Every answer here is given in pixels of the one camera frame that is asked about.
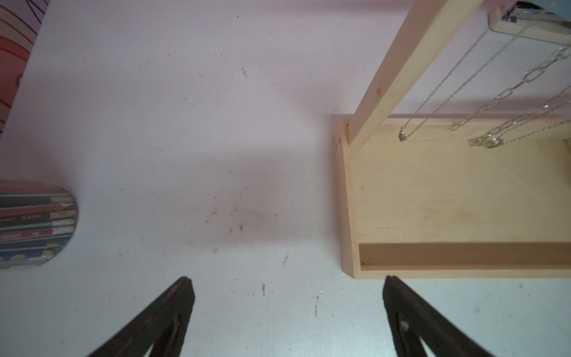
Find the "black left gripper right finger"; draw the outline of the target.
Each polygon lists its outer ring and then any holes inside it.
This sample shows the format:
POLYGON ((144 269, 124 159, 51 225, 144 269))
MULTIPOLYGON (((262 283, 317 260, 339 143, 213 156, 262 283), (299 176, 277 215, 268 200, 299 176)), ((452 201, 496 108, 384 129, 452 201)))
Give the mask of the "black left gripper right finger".
POLYGON ((398 356, 490 356, 397 276, 388 275, 383 302, 398 356))

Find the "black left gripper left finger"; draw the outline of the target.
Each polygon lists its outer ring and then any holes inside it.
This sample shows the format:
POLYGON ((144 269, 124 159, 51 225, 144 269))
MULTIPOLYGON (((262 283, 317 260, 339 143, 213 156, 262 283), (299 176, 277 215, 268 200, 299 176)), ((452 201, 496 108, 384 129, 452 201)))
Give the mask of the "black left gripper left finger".
POLYGON ((181 277, 92 356, 179 356, 195 303, 190 278, 181 277))

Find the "wooden jewelry display stand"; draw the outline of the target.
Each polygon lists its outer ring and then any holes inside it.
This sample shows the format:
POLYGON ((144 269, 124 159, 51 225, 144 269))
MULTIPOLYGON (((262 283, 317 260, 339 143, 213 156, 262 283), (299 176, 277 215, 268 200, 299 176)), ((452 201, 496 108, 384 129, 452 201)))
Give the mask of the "wooden jewelry display stand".
POLYGON ((569 278, 570 90, 510 118, 394 109, 478 9, 416 1, 335 136, 343 272, 569 278))

